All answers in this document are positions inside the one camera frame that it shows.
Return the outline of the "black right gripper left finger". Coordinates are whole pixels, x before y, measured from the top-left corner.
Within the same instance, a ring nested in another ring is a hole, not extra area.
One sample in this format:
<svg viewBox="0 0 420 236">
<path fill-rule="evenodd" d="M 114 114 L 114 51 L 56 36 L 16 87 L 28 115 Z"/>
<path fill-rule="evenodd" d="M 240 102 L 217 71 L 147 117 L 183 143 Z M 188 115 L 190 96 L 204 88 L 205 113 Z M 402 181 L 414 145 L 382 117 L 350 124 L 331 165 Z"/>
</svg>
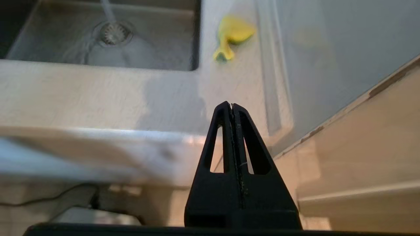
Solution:
<svg viewBox="0 0 420 236">
<path fill-rule="evenodd" d="M 210 169 L 219 128 L 224 171 L 213 173 Z M 213 113 L 185 206 L 186 227 L 243 228 L 242 144 L 237 136 L 233 108 L 225 101 Z"/>
</svg>

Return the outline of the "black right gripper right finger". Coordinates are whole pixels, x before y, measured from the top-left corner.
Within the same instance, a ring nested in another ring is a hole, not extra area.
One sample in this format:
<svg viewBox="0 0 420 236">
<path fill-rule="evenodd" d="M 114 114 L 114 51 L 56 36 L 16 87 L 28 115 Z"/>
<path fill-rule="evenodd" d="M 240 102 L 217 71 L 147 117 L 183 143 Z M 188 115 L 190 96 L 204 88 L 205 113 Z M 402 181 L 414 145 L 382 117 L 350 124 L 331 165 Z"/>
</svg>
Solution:
<svg viewBox="0 0 420 236">
<path fill-rule="evenodd" d="M 241 220 L 247 228 L 301 230 L 297 207 L 249 112 L 233 104 Z"/>
</svg>

